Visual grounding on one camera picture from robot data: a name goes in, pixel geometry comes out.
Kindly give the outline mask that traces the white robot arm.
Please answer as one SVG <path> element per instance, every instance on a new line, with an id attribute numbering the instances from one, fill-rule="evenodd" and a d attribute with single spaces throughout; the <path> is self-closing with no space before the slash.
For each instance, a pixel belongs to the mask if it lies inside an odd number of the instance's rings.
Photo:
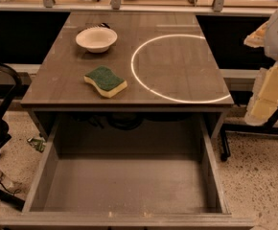
<path id="1" fill-rule="evenodd" d="M 257 127 L 265 124 L 278 109 L 278 9 L 266 23 L 248 35 L 243 44 L 263 47 L 265 55 L 275 60 L 268 70 L 260 69 L 246 108 L 245 122 Z"/>

